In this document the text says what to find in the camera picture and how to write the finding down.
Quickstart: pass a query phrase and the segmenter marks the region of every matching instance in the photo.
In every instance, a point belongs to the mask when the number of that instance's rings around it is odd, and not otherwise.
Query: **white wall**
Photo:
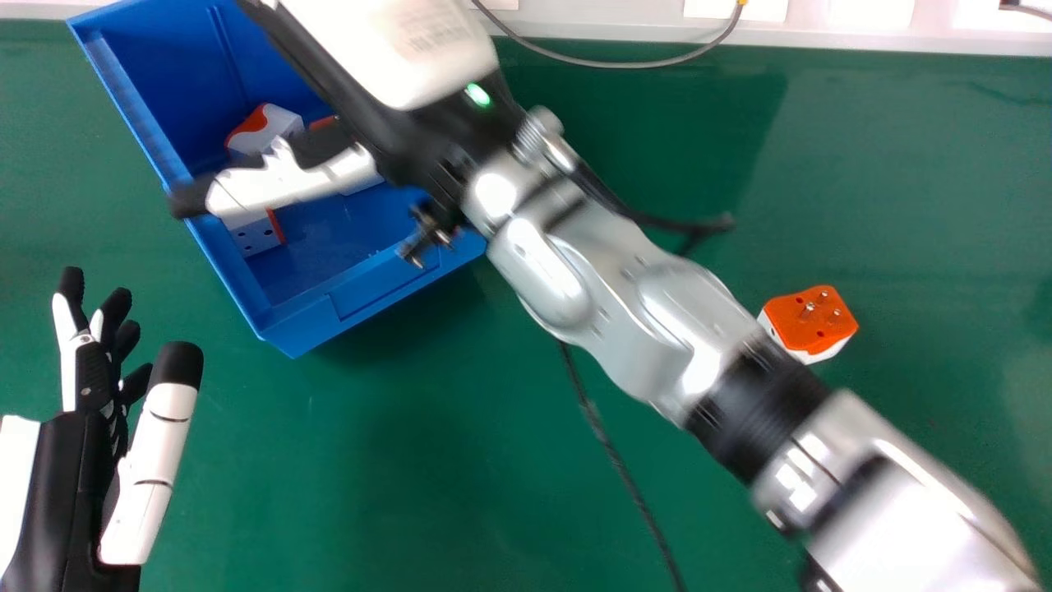
[[[529,37],[704,41],[723,22],[685,17],[729,14],[734,0],[488,0]],[[1028,0],[1052,8],[1052,0]],[[68,18],[108,0],[0,0],[0,18]],[[750,0],[750,13],[783,4],[784,20],[743,20],[728,43],[802,47],[1052,56],[1052,23],[997,11],[997,0]],[[905,28],[865,29],[888,11]],[[896,17],[883,18],[894,25]]]

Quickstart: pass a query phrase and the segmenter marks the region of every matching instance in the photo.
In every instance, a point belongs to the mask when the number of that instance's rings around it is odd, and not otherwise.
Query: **black and white robotic hand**
[[[313,199],[373,170],[423,187],[431,201],[405,258],[460,225],[478,230],[538,325],[696,436],[780,532],[803,535],[806,590],[1039,589],[989,501],[857,395],[825,386],[714,273],[644,234],[559,119],[514,101],[462,2],[238,1],[339,128],[325,149],[279,142],[256,166],[178,189],[177,217]]]
[[[132,293],[118,287],[90,320],[83,298],[83,272],[66,267],[52,299],[62,412],[0,417],[0,592],[138,590],[171,498],[201,350],[169,343],[122,379],[140,335]]]

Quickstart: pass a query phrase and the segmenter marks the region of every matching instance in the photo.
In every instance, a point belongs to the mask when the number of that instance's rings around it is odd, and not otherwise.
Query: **green indicator light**
[[[468,84],[464,88],[464,91],[467,93],[468,98],[471,99],[474,104],[483,108],[493,104],[493,99],[489,97],[489,93],[484,90],[482,86],[479,86],[474,82]]]

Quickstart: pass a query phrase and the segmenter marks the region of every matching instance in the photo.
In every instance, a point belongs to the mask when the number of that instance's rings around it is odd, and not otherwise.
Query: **blue plastic container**
[[[232,1],[128,0],[69,26],[165,190],[221,168],[224,139],[260,103],[307,121],[331,113]],[[409,206],[424,199],[381,184],[291,205],[280,212],[288,244],[248,259],[218,219],[187,225],[256,335],[297,358],[484,251],[465,232],[423,269],[402,261]]]

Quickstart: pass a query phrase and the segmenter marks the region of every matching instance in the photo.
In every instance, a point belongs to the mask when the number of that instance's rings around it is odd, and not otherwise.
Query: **green table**
[[[1048,60],[727,47],[626,73],[502,53],[626,200],[737,217],[697,257],[751,310],[836,285],[862,331],[817,371],[988,492],[1052,577]],[[667,589],[554,345],[485,261],[285,360],[168,220],[62,26],[0,23],[4,412],[58,407],[65,264],[92,304],[134,290],[139,361],[175,339],[207,355],[145,590]],[[798,549],[742,487],[582,366],[692,589],[793,590]]]

